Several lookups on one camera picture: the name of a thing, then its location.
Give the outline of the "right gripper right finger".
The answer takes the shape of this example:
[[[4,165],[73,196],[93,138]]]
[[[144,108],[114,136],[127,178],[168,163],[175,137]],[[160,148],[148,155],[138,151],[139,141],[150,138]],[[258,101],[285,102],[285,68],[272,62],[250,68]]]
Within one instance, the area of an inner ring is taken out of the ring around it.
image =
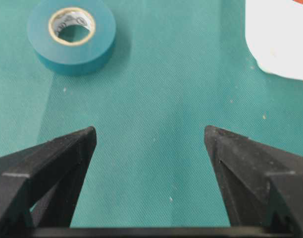
[[[204,144],[232,226],[303,232],[303,157],[212,125]]]

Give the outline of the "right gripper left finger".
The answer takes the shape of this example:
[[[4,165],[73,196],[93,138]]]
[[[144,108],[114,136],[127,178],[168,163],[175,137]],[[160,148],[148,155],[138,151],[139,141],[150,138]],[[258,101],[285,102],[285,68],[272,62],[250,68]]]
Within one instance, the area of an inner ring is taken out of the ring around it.
[[[69,227],[96,144],[90,126],[0,157],[0,232]]]

